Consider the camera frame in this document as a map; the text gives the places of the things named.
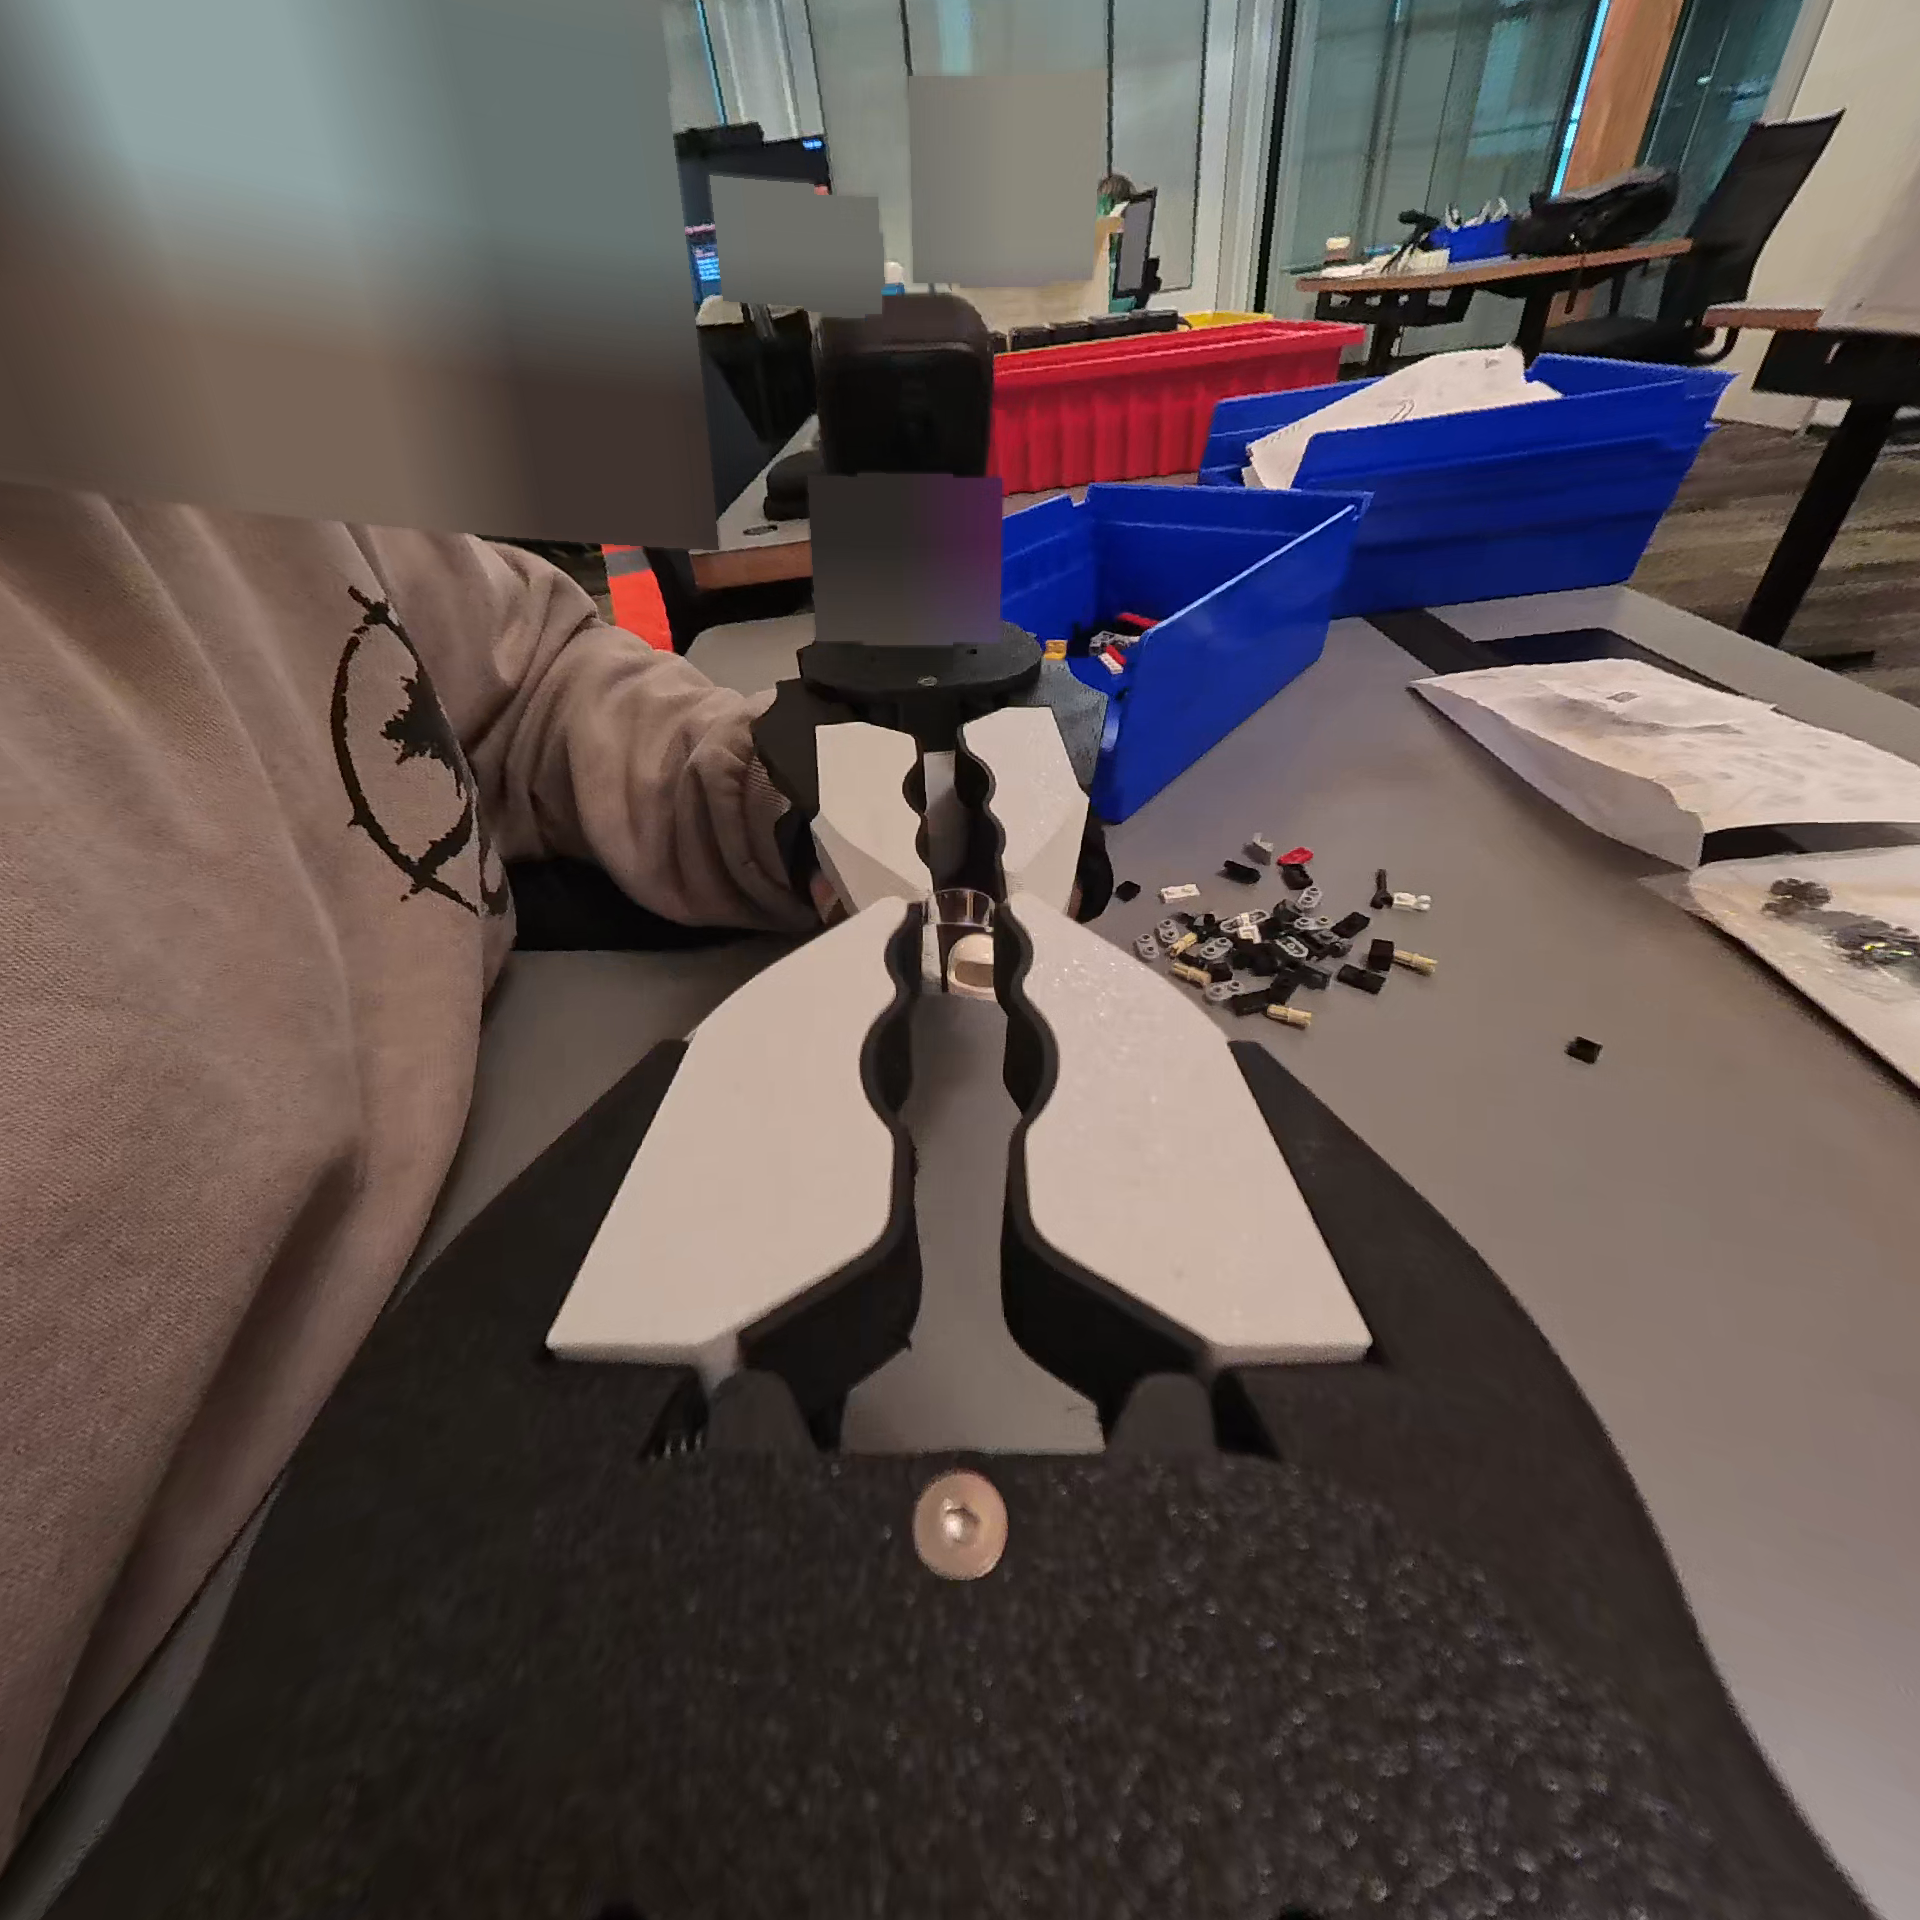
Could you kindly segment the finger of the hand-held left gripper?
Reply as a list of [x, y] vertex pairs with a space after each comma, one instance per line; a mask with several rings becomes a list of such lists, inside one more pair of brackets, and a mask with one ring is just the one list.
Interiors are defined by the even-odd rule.
[[814, 733], [817, 802], [811, 840], [849, 917], [883, 901], [918, 905], [929, 894], [923, 818], [907, 786], [920, 770], [911, 733], [844, 721]]
[[1087, 832], [1079, 784], [1046, 705], [966, 719], [956, 735], [958, 881], [1001, 903], [1033, 895], [1072, 911]]

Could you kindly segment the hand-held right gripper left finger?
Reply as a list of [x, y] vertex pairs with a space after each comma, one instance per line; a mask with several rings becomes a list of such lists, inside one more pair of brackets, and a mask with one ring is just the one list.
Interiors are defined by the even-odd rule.
[[920, 905], [883, 901], [790, 950], [678, 1046], [543, 1354], [784, 1384], [816, 1447], [920, 1313], [904, 1127]]

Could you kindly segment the instruction booklet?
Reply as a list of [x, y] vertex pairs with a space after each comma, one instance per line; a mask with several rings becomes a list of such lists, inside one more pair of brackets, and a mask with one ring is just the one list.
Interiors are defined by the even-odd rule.
[[1836, 330], [1918, 335], [1918, 182], [1888, 204], [1819, 313]]

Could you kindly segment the person's left forearm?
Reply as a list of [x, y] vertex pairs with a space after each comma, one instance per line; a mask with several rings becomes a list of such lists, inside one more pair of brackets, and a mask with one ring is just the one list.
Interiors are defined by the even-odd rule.
[[563, 569], [470, 535], [363, 530], [505, 858], [577, 856], [692, 928], [820, 920], [752, 729], [765, 701], [606, 624]]

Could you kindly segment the wooden background desk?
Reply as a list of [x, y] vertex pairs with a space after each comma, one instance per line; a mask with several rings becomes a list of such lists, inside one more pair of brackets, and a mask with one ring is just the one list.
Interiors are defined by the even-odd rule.
[[1406, 330], [1457, 325], [1479, 292], [1519, 301], [1513, 344], [1529, 361], [1542, 346], [1557, 298], [1600, 285], [1615, 290], [1627, 273], [1663, 264], [1692, 247], [1683, 234], [1561, 255], [1480, 257], [1433, 271], [1318, 271], [1299, 276], [1293, 290], [1312, 294], [1318, 320], [1367, 326], [1363, 372], [1383, 377]]

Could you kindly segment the black office chair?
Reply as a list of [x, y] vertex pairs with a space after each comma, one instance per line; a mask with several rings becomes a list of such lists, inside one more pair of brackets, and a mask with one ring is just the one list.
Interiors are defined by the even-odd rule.
[[1709, 368], [1732, 344], [1712, 346], [1704, 313], [1740, 304], [1787, 205], [1829, 148], [1843, 111], [1755, 124], [1694, 217], [1688, 250], [1663, 263], [1649, 317], [1606, 310], [1550, 326], [1542, 352], [1609, 357], [1647, 366]]
[[731, 506], [814, 416], [814, 325], [805, 308], [757, 320], [700, 322], [711, 449], [711, 495]]

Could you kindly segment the grey side table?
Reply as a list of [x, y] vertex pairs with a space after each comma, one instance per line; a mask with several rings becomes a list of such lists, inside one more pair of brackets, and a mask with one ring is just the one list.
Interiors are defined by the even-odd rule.
[[716, 524], [713, 554], [734, 551], [760, 551], [780, 543], [806, 543], [806, 516], [775, 518], [765, 509], [772, 468], [781, 458], [799, 452], [816, 452], [820, 442], [820, 424], [816, 416], [806, 416], [784, 442], [757, 468], [747, 486], [723, 509]]

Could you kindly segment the red plastic bin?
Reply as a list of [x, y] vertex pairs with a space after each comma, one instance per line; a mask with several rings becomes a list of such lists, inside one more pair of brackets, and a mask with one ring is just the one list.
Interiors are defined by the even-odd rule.
[[1037, 493], [1193, 472], [1223, 400], [1325, 385], [1363, 340], [1351, 322], [1245, 320], [1004, 352], [988, 476]]

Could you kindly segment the computer monitor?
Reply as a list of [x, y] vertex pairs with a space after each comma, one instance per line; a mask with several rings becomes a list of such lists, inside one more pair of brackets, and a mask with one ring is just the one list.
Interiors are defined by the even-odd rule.
[[713, 178], [797, 182], [832, 189], [828, 138], [820, 133], [765, 136], [758, 124], [723, 124], [673, 133], [688, 271], [694, 304], [723, 294], [713, 225]]

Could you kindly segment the pile of small bricks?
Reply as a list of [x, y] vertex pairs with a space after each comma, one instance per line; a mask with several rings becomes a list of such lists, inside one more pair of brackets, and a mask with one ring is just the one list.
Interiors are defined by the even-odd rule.
[[1305, 1032], [1329, 1002], [1439, 973], [1425, 888], [1263, 832], [1206, 874], [1125, 880], [1115, 901], [1153, 911], [1125, 950], [1213, 1016]]

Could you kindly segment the white paper sheets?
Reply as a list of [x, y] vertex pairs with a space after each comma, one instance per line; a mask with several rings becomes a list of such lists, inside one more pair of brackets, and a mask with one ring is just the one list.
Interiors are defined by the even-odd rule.
[[1480, 413], [1558, 398], [1561, 393], [1553, 385], [1529, 377], [1525, 357], [1515, 344], [1431, 354], [1253, 438], [1240, 458], [1238, 480], [1249, 488], [1291, 488], [1307, 445], [1332, 432]]

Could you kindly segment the wide blue plastic bin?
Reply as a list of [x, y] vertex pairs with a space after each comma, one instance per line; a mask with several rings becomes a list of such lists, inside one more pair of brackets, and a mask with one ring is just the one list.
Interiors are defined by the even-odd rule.
[[[1365, 492], [1335, 616], [1622, 584], [1712, 434], [1718, 368], [1542, 352], [1558, 400], [1332, 432], [1299, 492]], [[1248, 488], [1248, 442], [1379, 377], [1223, 400], [1198, 480]]]

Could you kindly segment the beige hoodie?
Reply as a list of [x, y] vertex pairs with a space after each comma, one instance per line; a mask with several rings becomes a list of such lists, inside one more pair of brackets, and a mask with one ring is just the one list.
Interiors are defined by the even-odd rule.
[[519, 586], [468, 536], [4, 486], [4, 1856], [438, 1196]]

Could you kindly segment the printed white paper bag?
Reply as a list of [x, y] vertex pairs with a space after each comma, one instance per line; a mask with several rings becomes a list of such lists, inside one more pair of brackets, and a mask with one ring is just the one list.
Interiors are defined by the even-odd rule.
[[1676, 869], [1716, 832], [1918, 824], [1911, 761], [1652, 663], [1485, 664], [1409, 687], [1552, 804]]

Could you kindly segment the clear bag of black parts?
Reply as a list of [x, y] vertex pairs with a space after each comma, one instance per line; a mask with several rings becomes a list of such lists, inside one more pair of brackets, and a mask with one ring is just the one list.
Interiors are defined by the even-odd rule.
[[1918, 847], [1715, 858], [1646, 877], [1918, 1084]]

